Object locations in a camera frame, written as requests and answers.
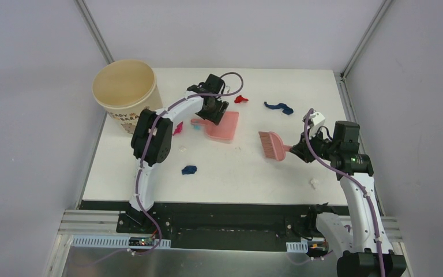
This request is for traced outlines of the pink plastic dustpan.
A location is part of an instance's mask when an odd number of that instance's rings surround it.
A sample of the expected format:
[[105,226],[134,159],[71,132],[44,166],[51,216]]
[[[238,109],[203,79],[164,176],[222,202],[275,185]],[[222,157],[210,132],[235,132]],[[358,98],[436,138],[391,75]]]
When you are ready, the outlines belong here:
[[190,123],[202,127],[207,138],[211,140],[231,142],[235,136],[238,119],[237,111],[226,111],[218,125],[207,119],[197,118],[191,119]]

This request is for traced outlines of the pink hand brush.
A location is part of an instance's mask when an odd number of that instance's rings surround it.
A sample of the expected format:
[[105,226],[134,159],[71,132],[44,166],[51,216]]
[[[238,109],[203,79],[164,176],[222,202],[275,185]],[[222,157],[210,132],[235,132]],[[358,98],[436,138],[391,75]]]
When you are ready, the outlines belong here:
[[281,162],[286,158],[286,153],[290,151],[291,146],[283,143],[281,137],[275,132],[258,133],[264,156],[267,159],[273,159]]

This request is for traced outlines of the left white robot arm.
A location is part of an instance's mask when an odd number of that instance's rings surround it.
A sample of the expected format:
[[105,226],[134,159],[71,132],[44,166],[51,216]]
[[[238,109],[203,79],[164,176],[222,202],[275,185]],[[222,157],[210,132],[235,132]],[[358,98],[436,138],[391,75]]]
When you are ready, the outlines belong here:
[[130,221],[138,233],[147,233],[153,218],[146,214],[152,208],[152,188],[158,164],[164,162],[171,151],[172,134],[182,121],[197,115],[219,125],[229,105],[222,101],[226,83],[222,77],[210,74],[199,84],[188,87],[184,95],[167,107],[140,113],[130,146],[137,159],[137,174],[130,205],[136,212]]

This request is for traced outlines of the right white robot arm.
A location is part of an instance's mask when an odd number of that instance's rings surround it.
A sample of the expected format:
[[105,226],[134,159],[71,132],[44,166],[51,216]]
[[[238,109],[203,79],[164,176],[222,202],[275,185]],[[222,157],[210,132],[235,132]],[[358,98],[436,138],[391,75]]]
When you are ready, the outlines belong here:
[[333,136],[324,138],[315,119],[304,119],[300,142],[291,153],[306,163],[317,161],[335,172],[344,192],[351,219],[347,230],[331,212],[318,212],[305,219],[305,231],[323,235],[336,255],[338,276],[402,276],[406,259],[390,243],[380,217],[374,170],[369,156],[359,153],[357,123],[337,121]]

